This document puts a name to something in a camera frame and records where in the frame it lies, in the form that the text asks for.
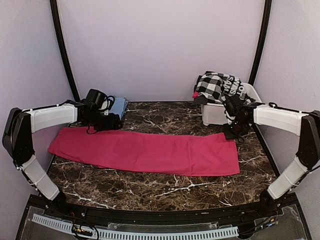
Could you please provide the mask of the black corner post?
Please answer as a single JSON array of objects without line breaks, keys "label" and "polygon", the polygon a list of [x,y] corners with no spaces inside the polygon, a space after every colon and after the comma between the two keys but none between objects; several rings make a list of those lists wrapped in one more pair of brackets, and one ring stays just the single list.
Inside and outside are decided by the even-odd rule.
[{"label": "black corner post", "polygon": [[260,66],[260,62],[261,62],[261,58],[262,58],[262,54],[265,46],[265,41],[266,41],[268,26],[270,21],[270,15],[271,15],[271,8],[272,8],[272,0],[265,0],[257,47],[254,55],[254,60],[252,63],[250,76],[248,79],[248,83],[252,86],[255,84],[255,81],[256,81],[256,77],[258,74],[258,70],[259,70],[259,66]]},{"label": "black corner post", "polygon": [[67,77],[68,85],[71,90],[71,94],[73,96],[73,99],[75,101],[79,101],[80,94],[79,94],[77,86],[76,86],[76,82],[75,82],[75,79],[73,76],[72,68],[71,68],[68,53],[67,53],[66,44],[64,41],[63,30],[62,30],[59,8],[58,8],[58,1],[57,0],[50,0],[49,3],[50,3],[50,9],[51,9],[51,15],[52,15],[52,20],[53,20],[56,40],[57,40],[61,60],[63,63],[63,67],[65,70],[65,74]]}]

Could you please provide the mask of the black curved front rail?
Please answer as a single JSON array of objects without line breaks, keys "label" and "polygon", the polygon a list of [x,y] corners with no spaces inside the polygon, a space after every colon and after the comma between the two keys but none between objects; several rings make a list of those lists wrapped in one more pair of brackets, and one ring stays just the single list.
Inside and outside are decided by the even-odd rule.
[{"label": "black curved front rail", "polygon": [[74,219],[77,223],[88,222],[92,225],[106,226],[110,223],[142,224],[142,225],[174,225],[174,224],[251,224],[262,217],[275,215],[276,212],[258,209],[259,203],[239,206],[211,208],[205,210],[185,211],[134,211],[115,210],[65,203],[57,207],[43,199],[38,204],[46,214],[55,217]]}]

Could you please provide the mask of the black white checkered shirt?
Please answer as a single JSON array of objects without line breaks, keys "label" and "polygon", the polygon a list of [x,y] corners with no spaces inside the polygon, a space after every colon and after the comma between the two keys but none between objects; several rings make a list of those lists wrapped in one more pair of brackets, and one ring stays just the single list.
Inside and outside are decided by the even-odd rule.
[{"label": "black white checkered shirt", "polygon": [[193,105],[222,104],[224,75],[207,71],[200,75],[194,86]]}]

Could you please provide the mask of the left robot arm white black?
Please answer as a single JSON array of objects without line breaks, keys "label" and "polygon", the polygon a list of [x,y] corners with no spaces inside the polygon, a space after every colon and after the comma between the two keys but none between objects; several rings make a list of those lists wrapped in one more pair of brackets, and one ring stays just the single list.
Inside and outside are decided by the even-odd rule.
[{"label": "left robot arm white black", "polygon": [[83,102],[67,100],[38,108],[12,108],[2,135],[2,145],[12,158],[14,166],[29,185],[51,202],[51,210],[60,218],[67,218],[71,208],[65,203],[66,195],[37,159],[34,135],[49,128],[73,123],[82,123],[95,133],[119,130],[123,126],[117,114],[103,114],[100,109],[93,109]]}]

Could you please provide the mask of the right black corner post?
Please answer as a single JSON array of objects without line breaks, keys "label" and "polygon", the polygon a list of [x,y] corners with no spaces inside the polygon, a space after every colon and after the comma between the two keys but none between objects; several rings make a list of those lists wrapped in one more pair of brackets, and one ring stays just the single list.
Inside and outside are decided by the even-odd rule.
[{"label": "right black corner post", "polygon": [[256,77],[258,74],[258,70],[259,70],[259,66],[260,66],[260,62],[261,62],[261,58],[262,58],[262,54],[265,46],[265,41],[266,41],[268,26],[270,21],[270,15],[271,15],[271,8],[272,8],[272,0],[265,0],[257,47],[254,55],[254,60],[252,63],[250,76],[248,79],[248,83],[252,86],[255,84],[255,81],[256,81]]}]

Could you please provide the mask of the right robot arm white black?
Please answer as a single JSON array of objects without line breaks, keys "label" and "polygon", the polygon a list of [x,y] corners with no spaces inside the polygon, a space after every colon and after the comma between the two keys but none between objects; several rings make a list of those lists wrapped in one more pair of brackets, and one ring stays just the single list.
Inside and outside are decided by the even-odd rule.
[{"label": "right robot arm white black", "polygon": [[266,217],[276,212],[285,197],[320,166],[320,112],[278,106],[274,102],[250,104],[231,97],[223,102],[227,123],[225,138],[240,139],[250,127],[280,130],[262,135],[281,167],[279,176],[259,195],[255,213]]}]

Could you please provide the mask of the black shirt white lettering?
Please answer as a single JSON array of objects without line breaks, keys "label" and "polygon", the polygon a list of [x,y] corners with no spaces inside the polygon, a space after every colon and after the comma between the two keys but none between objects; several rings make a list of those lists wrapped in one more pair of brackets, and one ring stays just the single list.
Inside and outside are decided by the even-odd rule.
[{"label": "black shirt white lettering", "polygon": [[237,76],[222,74],[222,93],[228,97],[238,96],[246,104],[254,103],[256,100],[247,94],[247,91]]}]

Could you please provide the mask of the left black corner post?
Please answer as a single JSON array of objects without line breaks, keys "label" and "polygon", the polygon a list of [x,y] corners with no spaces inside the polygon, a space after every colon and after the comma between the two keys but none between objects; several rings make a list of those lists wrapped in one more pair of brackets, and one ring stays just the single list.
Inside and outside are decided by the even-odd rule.
[{"label": "left black corner post", "polygon": [[71,68],[68,53],[67,53],[66,44],[64,41],[63,30],[62,30],[59,8],[58,8],[58,1],[57,0],[50,0],[49,3],[50,3],[50,9],[51,9],[51,15],[52,15],[52,20],[53,20],[56,40],[57,40],[61,60],[63,63],[63,67],[65,70],[65,74],[67,77],[68,85],[71,90],[71,94],[73,96],[73,99],[75,101],[79,101],[80,94],[79,94],[77,86],[76,86],[76,82],[75,82],[75,79],[73,76],[72,68]]}]

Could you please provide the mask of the pink trousers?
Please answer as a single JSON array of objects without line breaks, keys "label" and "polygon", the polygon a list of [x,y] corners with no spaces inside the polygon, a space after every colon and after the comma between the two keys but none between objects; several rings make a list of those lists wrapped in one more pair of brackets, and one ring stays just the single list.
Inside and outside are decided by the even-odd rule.
[{"label": "pink trousers", "polygon": [[192,136],[107,130],[88,134],[85,127],[65,127],[48,151],[69,161],[130,172],[189,177],[240,173],[236,143],[222,133]]}]

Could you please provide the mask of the folded light blue shirt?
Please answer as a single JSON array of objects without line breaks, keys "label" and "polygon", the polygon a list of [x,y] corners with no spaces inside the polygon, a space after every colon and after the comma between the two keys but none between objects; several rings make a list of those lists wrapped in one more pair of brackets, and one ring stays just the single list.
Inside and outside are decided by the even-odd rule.
[{"label": "folded light blue shirt", "polygon": [[115,115],[119,115],[119,118],[122,119],[128,103],[129,102],[125,97],[116,97],[109,112]]}]

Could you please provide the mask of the white plastic laundry bin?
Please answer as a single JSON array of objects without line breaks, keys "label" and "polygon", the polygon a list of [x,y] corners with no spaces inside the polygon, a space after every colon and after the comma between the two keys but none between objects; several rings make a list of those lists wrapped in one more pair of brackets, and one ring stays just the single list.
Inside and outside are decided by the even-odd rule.
[{"label": "white plastic laundry bin", "polygon": [[[249,83],[243,83],[244,89],[250,98],[256,102],[262,102],[255,88]],[[202,123],[208,125],[224,125],[228,123],[225,116],[225,107],[222,104],[210,103],[201,104]]]}]

